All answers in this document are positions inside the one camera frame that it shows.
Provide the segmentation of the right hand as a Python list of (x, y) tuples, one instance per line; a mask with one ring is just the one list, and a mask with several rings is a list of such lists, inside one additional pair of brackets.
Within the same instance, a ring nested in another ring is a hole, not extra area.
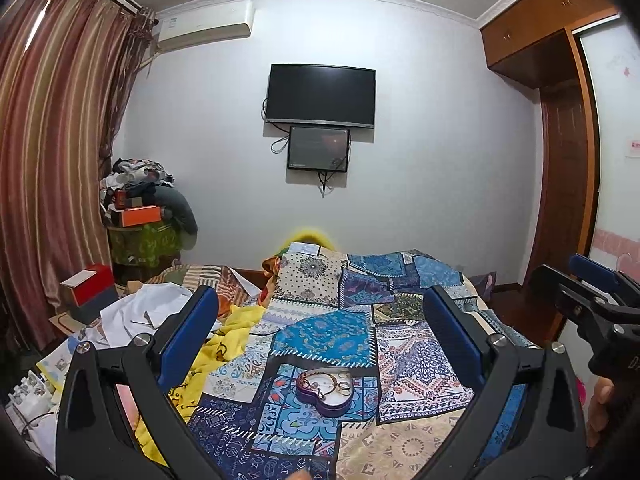
[(614, 385), (608, 379), (599, 377), (593, 388), (588, 406), (586, 436), (588, 448), (594, 448), (602, 432), (608, 426), (608, 402), (612, 399)]

